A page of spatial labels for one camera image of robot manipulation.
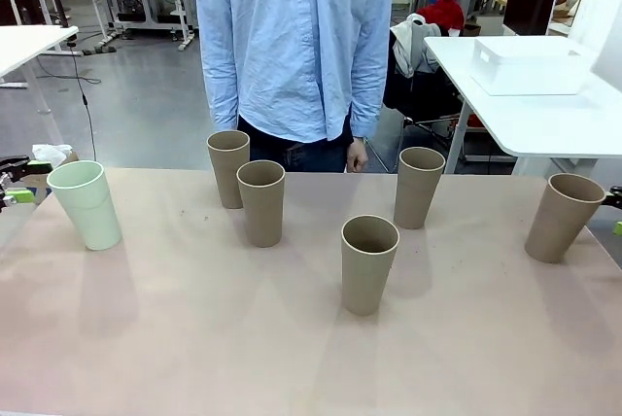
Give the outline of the person's left hand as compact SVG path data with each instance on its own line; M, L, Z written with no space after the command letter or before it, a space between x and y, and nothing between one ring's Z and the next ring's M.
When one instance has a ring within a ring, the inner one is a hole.
M362 173L368 163L368 154L363 138L354 137L347 151L348 173Z

